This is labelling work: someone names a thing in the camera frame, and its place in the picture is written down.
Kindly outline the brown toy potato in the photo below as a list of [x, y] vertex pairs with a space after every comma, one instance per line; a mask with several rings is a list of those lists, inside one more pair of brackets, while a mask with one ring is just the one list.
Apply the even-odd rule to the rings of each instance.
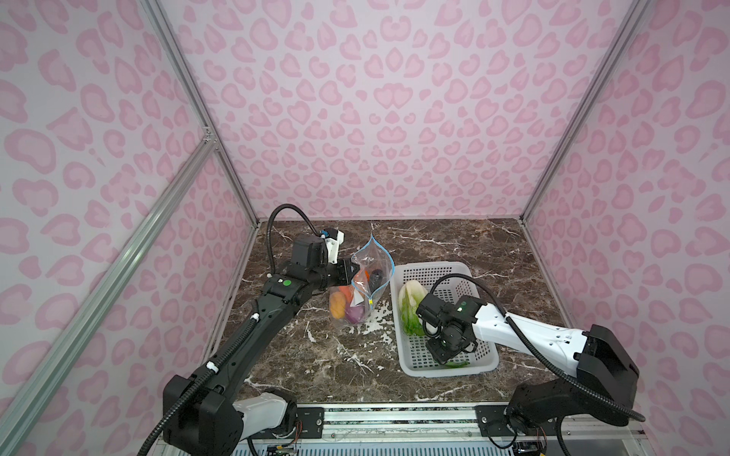
[[368, 275], [369, 274], [370, 273], [367, 270], [360, 270], [357, 272], [357, 274], [353, 278], [353, 286], [365, 294], [370, 293], [369, 286], [368, 286]]

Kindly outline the green toy pepper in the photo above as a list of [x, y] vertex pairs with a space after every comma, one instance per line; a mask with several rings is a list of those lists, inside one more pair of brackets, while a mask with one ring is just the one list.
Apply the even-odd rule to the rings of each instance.
[[467, 366], [470, 366], [469, 361], [450, 361], [443, 365], [445, 369], [461, 369]]

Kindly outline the yellow toy potato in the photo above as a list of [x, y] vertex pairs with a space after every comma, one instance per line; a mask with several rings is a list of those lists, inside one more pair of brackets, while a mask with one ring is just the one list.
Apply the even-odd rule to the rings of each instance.
[[346, 317], [347, 298], [343, 292], [336, 291], [329, 296], [329, 310], [331, 317], [342, 320]]

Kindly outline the clear zip top bag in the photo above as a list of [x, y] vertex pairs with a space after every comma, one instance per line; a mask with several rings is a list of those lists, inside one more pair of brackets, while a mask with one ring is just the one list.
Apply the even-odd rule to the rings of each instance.
[[395, 262], [374, 236], [350, 260], [359, 271], [348, 285], [329, 288], [330, 317], [337, 327], [365, 322], [390, 285]]

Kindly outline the purple toy onion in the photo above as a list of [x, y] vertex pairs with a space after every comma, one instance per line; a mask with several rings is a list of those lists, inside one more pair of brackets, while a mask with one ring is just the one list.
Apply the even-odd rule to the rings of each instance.
[[349, 306], [345, 309], [345, 318], [348, 323], [357, 325], [366, 319], [368, 311], [367, 306]]

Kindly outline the green white toy cabbage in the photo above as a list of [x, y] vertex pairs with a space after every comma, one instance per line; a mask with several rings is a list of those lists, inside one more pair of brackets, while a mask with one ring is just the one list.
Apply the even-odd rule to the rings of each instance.
[[416, 314], [428, 291], [417, 281], [408, 280], [397, 294], [397, 308], [403, 331], [407, 336], [425, 336], [422, 322]]

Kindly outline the orange toy tomato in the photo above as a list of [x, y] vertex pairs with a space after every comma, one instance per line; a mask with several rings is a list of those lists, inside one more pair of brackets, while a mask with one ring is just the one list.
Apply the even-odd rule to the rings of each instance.
[[354, 299], [355, 289], [352, 285], [340, 286], [338, 290], [344, 294], [347, 303], [352, 303]]

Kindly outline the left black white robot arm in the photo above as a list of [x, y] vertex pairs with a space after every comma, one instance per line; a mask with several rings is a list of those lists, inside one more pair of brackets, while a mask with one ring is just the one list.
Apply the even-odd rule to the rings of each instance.
[[244, 410], [235, 407], [243, 381], [278, 333], [313, 296], [352, 282], [360, 266], [339, 258], [342, 239], [300, 235], [290, 260], [271, 273], [251, 315], [188, 377], [173, 376], [163, 390], [163, 417], [139, 452], [157, 440], [190, 455], [230, 455], [239, 441], [284, 425], [295, 402], [263, 393]]

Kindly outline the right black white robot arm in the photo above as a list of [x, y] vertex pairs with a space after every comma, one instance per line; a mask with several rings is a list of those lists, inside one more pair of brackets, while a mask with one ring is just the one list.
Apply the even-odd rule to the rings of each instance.
[[634, 407], [640, 372], [617, 336], [594, 325], [589, 330], [541, 323], [508, 312], [500, 301], [462, 296], [448, 303], [427, 294], [416, 314], [428, 336], [428, 350], [441, 365], [492, 342], [535, 357], [554, 376], [519, 385], [504, 415], [517, 431], [587, 414], [625, 427], [646, 418]]

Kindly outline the white plastic basket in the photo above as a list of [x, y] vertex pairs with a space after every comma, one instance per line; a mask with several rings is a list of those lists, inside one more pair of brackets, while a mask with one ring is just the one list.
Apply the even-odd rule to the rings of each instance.
[[499, 355], [492, 342], [481, 341], [478, 343], [474, 353], [462, 353], [450, 360], [466, 360], [471, 363], [470, 366], [461, 369], [445, 369], [443, 365], [438, 365], [433, 360], [426, 347], [426, 343], [428, 342], [426, 336], [407, 336], [403, 331], [399, 309], [397, 308], [397, 294], [403, 284], [408, 280], [417, 280], [426, 289], [430, 289], [437, 279], [449, 273], [470, 276], [471, 270], [466, 264], [456, 261], [408, 263], [395, 267], [390, 288], [395, 321], [395, 336], [397, 337], [398, 360], [403, 372], [409, 376], [425, 378], [466, 376], [492, 372], [498, 367]]

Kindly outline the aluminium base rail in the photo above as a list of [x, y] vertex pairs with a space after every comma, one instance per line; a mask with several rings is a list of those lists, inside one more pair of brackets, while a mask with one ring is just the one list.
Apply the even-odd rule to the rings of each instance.
[[639, 424], [612, 427], [588, 415], [511, 431], [506, 406], [487, 403], [306, 404], [281, 441], [237, 438], [236, 455], [650, 455]]

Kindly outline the aluminium frame strut left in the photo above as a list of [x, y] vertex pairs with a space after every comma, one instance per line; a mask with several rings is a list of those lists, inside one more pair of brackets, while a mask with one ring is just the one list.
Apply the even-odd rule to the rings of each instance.
[[216, 147], [213, 140], [201, 141], [19, 390], [1, 419], [3, 455], [20, 450]]

